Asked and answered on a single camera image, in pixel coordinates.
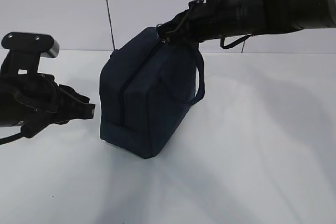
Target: cable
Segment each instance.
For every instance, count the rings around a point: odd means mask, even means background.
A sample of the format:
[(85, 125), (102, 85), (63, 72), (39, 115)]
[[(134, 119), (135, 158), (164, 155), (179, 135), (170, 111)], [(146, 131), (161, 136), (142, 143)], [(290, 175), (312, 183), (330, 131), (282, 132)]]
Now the cable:
[(114, 35), (113, 35), (113, 27), (112, 27), (112, 19), (111, 19), (111, 13), (110, 13), (109, 0), (106, 0), (106, 7), (107, 7), (108, 15), (109, 15), (109, 22), (110, 22), (110, 29), (111, 29), (113, 50), (115, 50), (115, 43), (114, 43)]
[(24, 137), (23, 134), (20, 132), (20, 133), (17, 133), (13, 136), (9, 136), (9, 137), (5, 137), (5, 138), (1, 138), (0, 139), (0, 145), (3, 145), (3, 144), (8, 144), (8, 143), (11, 143), (11, 142), (14, 142), (16, 140), (19, 140), (20, 138)]

